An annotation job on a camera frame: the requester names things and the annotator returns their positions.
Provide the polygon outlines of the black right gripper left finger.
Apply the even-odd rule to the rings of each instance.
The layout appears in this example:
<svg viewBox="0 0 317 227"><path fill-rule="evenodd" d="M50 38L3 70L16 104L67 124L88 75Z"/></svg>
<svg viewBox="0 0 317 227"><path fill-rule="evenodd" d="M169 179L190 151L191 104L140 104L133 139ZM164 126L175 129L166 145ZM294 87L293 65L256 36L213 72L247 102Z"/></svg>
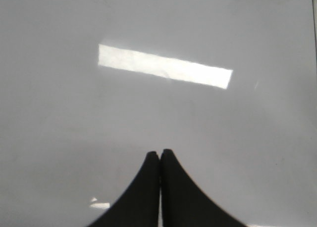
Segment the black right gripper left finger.
<svg viewBox="0 0 317 227"><path fill-rule="evenodd" d="M91 227L157 227L160 169L155 151L148 152L137 175L120 198Z"/></svg>

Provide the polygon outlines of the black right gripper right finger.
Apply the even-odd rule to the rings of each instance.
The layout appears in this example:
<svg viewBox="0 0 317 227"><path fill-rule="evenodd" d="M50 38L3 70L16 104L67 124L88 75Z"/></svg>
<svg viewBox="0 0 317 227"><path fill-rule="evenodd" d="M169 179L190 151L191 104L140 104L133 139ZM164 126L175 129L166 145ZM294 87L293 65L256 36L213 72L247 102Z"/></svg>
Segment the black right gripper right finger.
<svg viewBox="0 0 317 227"><path fill-rule="evenodd" d="M161 208L164 227L243 227L216 205L185 172L174 152L160 158Z"/></svg>

